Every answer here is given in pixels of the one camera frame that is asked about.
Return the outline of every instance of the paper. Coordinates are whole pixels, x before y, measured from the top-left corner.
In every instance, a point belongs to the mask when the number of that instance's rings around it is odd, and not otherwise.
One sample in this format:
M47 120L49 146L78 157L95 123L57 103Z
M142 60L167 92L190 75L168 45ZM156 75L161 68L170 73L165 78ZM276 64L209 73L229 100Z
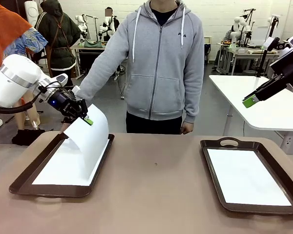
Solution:
M227 203L291 206L253 151L208 149Z
M34 185L89 186L108 145L108 123L105 115L94 105L88 108L90 126L77 119L64 133L69 137L58 148Z

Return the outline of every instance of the brown tray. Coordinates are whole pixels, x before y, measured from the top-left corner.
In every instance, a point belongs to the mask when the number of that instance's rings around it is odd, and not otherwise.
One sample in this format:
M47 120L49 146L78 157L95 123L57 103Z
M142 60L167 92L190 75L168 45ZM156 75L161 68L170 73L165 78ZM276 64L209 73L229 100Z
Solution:
M106 156L111 148L112 142L115 138L114 135L109 135L109 143L106 147L99 167L91 181L90 186L74 186L74 185L32 185L33 181L39 173L46 166L50 158L54 155L57 149L61 146L63 141L68 137L65 134L57 135L44 151L22 172L22 174L11 184L9 191L18 195L32 195L40 197L70 197L81 198L89 195L93 190L95 181L100 173L104 164Z
M233 140L238 143L234 145L221 145L224 140ZM214 183L218 198L222 206L232 212L253 213L261 215L293 215L293 181L283 168L278 164L274 157L268 152L263 144L252 141L240 141L232 137L225 137L219 140L202 140L201 146L205 159L207 161L212 181ZM277 182L285 196L291 203L291 206L268 206L268 205L248 205L248 204L234 204L227 203L222 193L216 172L211 162L207 149L221 149L221 150L246 150L254 151L263 165Z

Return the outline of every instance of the man's left hand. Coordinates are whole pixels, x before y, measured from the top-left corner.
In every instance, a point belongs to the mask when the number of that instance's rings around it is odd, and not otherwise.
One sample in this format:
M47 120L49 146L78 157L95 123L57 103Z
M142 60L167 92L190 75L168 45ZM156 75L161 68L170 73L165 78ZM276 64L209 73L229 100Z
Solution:
M194 123L183 122L181 130L180 130L180 134L186 135L188 133L192 133L193 129L194 129Z

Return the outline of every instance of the gray band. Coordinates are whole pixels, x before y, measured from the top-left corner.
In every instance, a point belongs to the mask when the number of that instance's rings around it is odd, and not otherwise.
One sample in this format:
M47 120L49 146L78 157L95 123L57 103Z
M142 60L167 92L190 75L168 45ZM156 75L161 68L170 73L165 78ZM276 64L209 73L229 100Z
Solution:
M14 74L9 70L8 67L6 67L4 64L2 64L0 71L8 77L10 80L14 81L16 84L19 84L20 86L23 86L24 88L30 88L33 86L33 83L30 83L22 78L20 78L18 75Z

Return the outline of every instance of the gray zip-up jacket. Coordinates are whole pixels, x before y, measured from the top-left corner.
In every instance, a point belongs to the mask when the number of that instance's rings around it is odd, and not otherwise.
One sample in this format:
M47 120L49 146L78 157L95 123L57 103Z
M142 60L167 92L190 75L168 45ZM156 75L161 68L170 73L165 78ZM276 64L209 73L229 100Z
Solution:
M129 113L151 120L182 116L194 123L204 73L204 35L199 18L178 1L162 27L150 1L127 16L81 83L81 98L91 99L126 58L125 100Z

